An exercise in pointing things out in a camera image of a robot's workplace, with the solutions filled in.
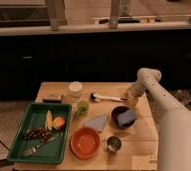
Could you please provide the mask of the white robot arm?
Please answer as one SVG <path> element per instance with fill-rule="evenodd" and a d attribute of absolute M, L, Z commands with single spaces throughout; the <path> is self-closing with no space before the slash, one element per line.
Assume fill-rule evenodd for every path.
<path fill-rule="evenodd" d="M 146 90 L 164 111 L 160 119 L 157 171 L 191 171 L 191 111 L 159 83 L 157 69 L 141 68 L 127 89 L 128 106 L 134 107 Z"/>

